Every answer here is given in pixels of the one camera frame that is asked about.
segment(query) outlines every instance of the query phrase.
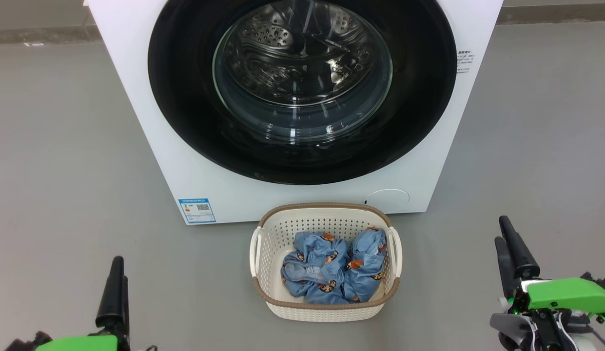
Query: plastic basket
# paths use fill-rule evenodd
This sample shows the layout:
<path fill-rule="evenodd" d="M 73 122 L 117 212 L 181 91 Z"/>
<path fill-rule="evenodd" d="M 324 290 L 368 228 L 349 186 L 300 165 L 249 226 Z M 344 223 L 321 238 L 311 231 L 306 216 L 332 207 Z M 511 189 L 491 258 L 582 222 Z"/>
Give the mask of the plastic basket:
<path fill-rule="evenodd" d="M 387 258 L 383 280 L 369 302 L 348 305 L 313 305 L 304 297 L 293 297 L 282 284 L 283 258 L 292 251 L 299 232 L 331 233 L 352 242 L 367 227 L 387 234 Z M 253 233 L 250 249 L 253 282 L 259 295 L 278 317 L 307 322 L 349 322 L 376 315 L 400 284 L 402 244 L 389 218 L 371 206 L 337 203 L 295 204 L 267 213 Z"/>

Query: brown basket rim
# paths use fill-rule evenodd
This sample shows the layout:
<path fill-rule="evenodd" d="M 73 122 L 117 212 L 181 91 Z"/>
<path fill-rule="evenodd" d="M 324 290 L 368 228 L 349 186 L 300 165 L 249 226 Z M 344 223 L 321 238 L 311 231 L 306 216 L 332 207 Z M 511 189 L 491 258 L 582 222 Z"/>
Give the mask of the brown basket rim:
<path fill-rule="evenodd" d="M 322 207 L 333 207 L 333 208 L 338 208 L 338 209 L 356 209 L 356 210 L 370 211 L 371 213 L 374 213 L 374 214 L 378 215 L 380 218 L 382 218 L 383 221 L 385 222 L 385 224 L 387 225 L 387 227 L 393 227 L 393 225 L 391 224 L 391 220 L 389 220 L 389 217 L 387 217 L 386 214 L 382 213 L 379 209 L 376 209 L 375 207 L 372 207 L 369 205 L 359 205 L 359 204 L 343 204 L 340 202 L 311 202 L 308 204 L 291 204 L 291 205 L 278 206 L 274 209 L 271 209 L 268 213 L 266 213 L 265 216 L 259 222 L 258 226 L 263 228 L 265 221 L 267 221 L 268 218 L 272 217 L 275 213 L 279 213 L 281 211 L 296 210 L 296 209 L 319 209 Z M 253 277 L 253 284 L 255 285 L 255 289 L 257 289 L 259 295 L 267 303 L 275 305 L 275 306 L 289 307 L 291 309 L 306 309 L 306 310 L 318 310 L 318 311 L 320 311 L 320 310 L 354 310 L 354 309 L 366 309 L 369 307 L 380 306 L 380 305 L 384 304 L 385 302 L 389 301 L 389 299 L 392 298 L 393 295 L 395 294 L 395 292 L 398 290 L 398 285 L 400 285 L 400 278 L 396 277 L 393 280 L 393 285 L 391 286 L 391 289 L 389 289 L 389 291 L 382 298 L 379 298 L 378 300 L 374 300 L 374 301 L 362 302 L 360 304 L 348 304 L 348 305 L 314 305 L 314 304 L 302 304 L 300 302 L 280 301 L 280 300 L 276 300 L 275 298 L 271 298 L 270 296 L 267 295 L 267 293 L 265 293 L 265 291 L 263 291 L 263 289 L 261 288 L 261 285 L 259 284 L 259 280 L 257 277 Z"/>

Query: blue pajamas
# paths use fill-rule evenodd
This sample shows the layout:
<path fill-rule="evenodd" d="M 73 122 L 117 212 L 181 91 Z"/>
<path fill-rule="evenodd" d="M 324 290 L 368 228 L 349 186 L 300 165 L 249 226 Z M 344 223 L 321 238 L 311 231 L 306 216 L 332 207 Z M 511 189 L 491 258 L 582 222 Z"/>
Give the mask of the blue pajamas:
<path fill-rule="evenodd" d="M 297 233 L 296 252 L 285 256 L 283 284 L 309 304 L 365 302 L 382 279 L 387 242 L 382 229 L 360 233 L 353 247 L 328 233 Z"/>

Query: basket handle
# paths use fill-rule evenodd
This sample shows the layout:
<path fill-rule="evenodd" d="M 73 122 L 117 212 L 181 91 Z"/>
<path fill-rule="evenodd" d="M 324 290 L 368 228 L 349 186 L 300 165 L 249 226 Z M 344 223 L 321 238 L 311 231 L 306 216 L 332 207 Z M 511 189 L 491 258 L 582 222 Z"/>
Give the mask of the basket handle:
<path fill-rule="evenodd" d="M 389 233 L 389 236 L 391 237 L 391 246 L 393 247 L 391 265 L 393 266 L 395 277 L 398 278 L 400 277 L 400 274 L 402 274 L 402 241 L 395 228 L 389 227 Z"/>
<path fill-rule="evenodd" d="M 259 245 L 261 242 L 261 227 L 257 227 L 255 232 L 253 233 L 253 237 L 251 238 L 251 253 L 250 253 L 250 264 L 251 264 L 251 274 L 254 277 L 257 277 L 257 267 L 259 266 Z"/>

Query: gray wall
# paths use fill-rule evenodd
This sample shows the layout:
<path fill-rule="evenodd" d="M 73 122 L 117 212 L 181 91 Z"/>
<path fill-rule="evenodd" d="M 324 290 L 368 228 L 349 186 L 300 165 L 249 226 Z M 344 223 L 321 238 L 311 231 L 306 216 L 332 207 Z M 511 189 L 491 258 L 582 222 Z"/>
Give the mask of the gray wall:
<path fill-rule="evenodd" d="M 89 14 L 81 0 L 0 0 L 0 29 L 81 26 Z"/>

